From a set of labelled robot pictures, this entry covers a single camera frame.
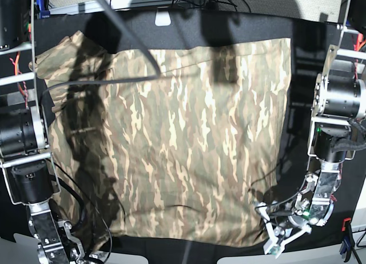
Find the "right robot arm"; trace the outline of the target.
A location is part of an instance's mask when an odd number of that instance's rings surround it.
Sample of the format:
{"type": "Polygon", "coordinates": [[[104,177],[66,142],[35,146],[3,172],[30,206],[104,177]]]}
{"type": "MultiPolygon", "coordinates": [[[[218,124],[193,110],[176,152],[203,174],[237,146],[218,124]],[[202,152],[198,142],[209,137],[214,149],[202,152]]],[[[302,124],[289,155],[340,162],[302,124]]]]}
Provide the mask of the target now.
{"type": "Polygon", "coordinates": [[[85,263],[87,255],[75,233],[85,217],[80,196],[61,180],[49,149],[47,121],[39,105],[34,65],[21,73],[21,52],[31,51],[35,62],[35,0],[1,0],[1,55],[15,54],[11,60],[14,73],[1,78],[1,171],[7,192],[14,205],[29,211],[28,227],[38,240],[40,263],[85,263]],[[61,187],[71,192],[80,205],[76,225],[62,219],[52,200],[61,187]]]}

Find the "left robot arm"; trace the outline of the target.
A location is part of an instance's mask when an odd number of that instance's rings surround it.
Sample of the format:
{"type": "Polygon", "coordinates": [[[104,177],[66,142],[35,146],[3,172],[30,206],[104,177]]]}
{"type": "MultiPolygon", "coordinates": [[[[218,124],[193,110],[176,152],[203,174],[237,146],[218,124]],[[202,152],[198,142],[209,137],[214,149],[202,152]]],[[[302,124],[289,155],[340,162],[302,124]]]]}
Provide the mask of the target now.
{"type": "Polygon", "coordinates": [[[256,206],[268,233],[264,253],[274,257],[329,222],[351,173],[345,163],[365,152],[365,0],[347,0],[337,29],[314,84],[304,180],[289,198],[256,206]]]}

